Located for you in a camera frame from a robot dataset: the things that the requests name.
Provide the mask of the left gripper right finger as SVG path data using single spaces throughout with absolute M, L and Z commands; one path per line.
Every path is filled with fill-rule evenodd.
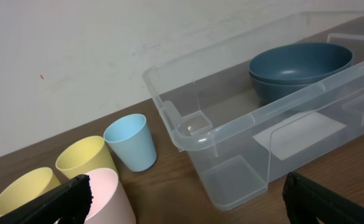
M 291 224 L 364 224 L 364 207 L 297 172 L 288 173 L 282 197 Z

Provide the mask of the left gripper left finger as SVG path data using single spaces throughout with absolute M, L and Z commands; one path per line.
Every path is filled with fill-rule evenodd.
M 80 174 L 0 217 L 0 224 L 84 224 L 93 196 L 88 175 Z

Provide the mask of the dark blue bowl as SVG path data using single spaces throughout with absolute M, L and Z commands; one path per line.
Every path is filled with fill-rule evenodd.
M 341 45 L 309 42 L 267 50 L 250 62 L 258 80 L 281 85 L 314 83 L 352 66 L 353 52 Z
M 252 75 L 251 81 L 253 82 L 253 88 L 255 89 L 257 96 L 264 104 L 272 103 L 280 98 L 290 95 L 291 93 L 312 85 L 311 83 L 303 85 L 272 84 L 260 81 L 257 78 L 254 78 Z M 352 92 L 353 90 L 350 87 L 340 86 L 339 88 L 336 88 L 332 91 L 326 91 L 320 96 L 311 99 L 308 103 L 304 103 L 302 109 L 308 110 L 309 108 L 312 109 L 323 106 L 325 104 L 334 102 L 335 100 L 339 100 L 342 97 L 351 94 Z

